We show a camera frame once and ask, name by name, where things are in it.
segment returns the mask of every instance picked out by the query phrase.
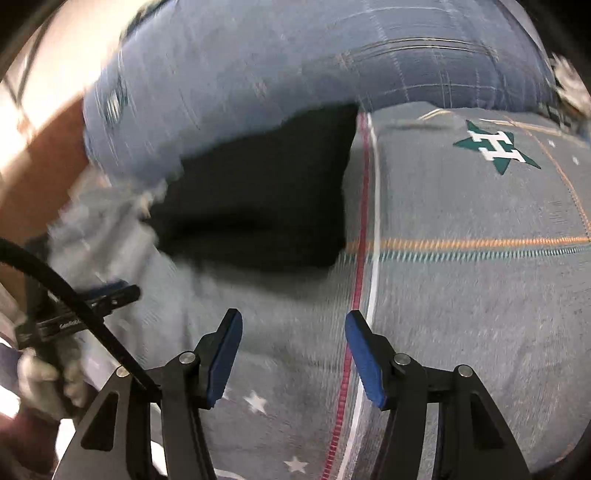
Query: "green star logo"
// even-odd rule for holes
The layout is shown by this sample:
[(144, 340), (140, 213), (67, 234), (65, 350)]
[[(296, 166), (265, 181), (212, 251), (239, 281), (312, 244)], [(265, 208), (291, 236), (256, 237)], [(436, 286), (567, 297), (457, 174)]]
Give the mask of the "green star logo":
[(478, 128), (470, 121), (466, 121), (466, 125), (468, 125), (470, 137), (454, 143), (454, 146), (479, 151), (485, 160), (493, 162), (500, 175), (506, 172), (511, 160), (527, 163), (541, 170), (535, 161), (514, 147), (515, 136), (511, 132), (499, 131), (496, 134), (491, 134)]

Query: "blue gripper pad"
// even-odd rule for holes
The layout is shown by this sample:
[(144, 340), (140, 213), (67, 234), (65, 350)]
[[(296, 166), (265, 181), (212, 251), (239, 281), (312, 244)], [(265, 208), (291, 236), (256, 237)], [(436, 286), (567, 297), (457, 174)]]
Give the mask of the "blue gripper pad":
[(125, 280), (115, 280), (110, 283), (105, 283), (99, 287), (92, 288), (90, 290), (77, 292), (83, 300), (93, 300), (98, 297), (110, 295), (117, 290), (127, 287), (129, 284)]
[(238, 352), (238, 346), (242, 339), (242, 315), (236, 309), (230, 309), (222, 320), (229, 321), (230, 325), (226, 330), (223, 339), (213, 358), (212, 366), (209, 369), (209, 382), (207, 385), (207, 405), (211, 408), (215, 405), (226, 389), (232, 365)]
[(382, 384), (382, 369), (370, 346), (373, 335), (358, 310), (347, 314), (345, 337), (349, 342), (349, 349), (353, 354), (365, 394), (378, 408), (383, 408), (386, 404), (386, 392)]

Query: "black cloth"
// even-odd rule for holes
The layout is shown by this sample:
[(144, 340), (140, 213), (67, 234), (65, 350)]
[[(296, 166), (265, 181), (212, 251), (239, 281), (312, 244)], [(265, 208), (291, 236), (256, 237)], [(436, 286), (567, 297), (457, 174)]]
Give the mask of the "black cloth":
[(158, 248), (262, 271), (332, 265), (345, 246), (342, 181), (357, 113), (325, 106), (184, 159), (145, 220)]

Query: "red stripe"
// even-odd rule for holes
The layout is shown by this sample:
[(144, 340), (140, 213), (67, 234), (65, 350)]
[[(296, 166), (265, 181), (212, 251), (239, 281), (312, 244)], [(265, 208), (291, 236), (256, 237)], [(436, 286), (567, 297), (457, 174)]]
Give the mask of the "red stripe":
[[(361, 293), (363, 290), (363, 269), (365, 268), (366, 237), (368, 227), (368, 196), (369, 196), (369, 132), (367, 129), (367, 116), (362, 114), (359, 118), (359, 129), (363, 136), (363, 186), (361, 190), (361, 231), (359, 232), (359, 246), (357, 248), (357, 265), (355, 271), (355, 289), (353, 291), (352, 310), (359, 309), (361, 302)], [(336, 409), (335, 427), (330, 441), (329, 452), (324, 463), (321, 480), (328, 480), (335, 462), (336, 449), (339, 445), (340, 432), (343, 427), (345, 417), (345, 405), (347, 402), (347, 392), (349, 390), (349, 377), (351, 374), (351, 351), (349, 347), (345, 351), (345, 360), (343, 361), (343, 377), (340, 381), (339, 402)]]

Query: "gloved hand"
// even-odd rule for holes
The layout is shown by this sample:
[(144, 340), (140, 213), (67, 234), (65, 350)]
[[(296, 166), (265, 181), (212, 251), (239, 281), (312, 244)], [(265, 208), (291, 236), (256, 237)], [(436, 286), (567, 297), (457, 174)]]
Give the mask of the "gloved hand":
[[(80, 347), (72, 337), (55, 342), (63, 365), (64, 395), (74, 406), (86, 405), (89, 389), (80, 363)], [(55, 420), (68, 418), (66, 407), (58, 394), (58, 370), (42, 361), (33, 348), (26, 349), (18, 361), (18, 386), (21, 401)]]

